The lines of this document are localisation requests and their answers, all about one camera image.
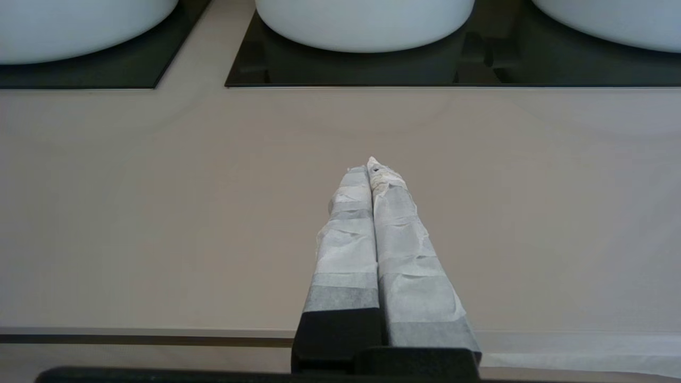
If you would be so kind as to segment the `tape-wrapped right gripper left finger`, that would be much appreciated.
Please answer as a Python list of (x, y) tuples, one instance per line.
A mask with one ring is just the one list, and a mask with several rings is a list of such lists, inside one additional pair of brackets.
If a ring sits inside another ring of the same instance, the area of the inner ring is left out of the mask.
[(384, 343), (368, 169), (348, 169), (317, 235), (317, 263), (292, 347), (293, 372), (348, 372)]

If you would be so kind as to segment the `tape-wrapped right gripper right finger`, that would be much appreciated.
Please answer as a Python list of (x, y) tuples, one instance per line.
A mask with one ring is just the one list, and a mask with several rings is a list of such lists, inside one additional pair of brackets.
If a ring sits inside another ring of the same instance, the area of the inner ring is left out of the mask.
[(374, 157), (367, 167), (389, 345), (464, 348), (481, 354), (406, 182)]

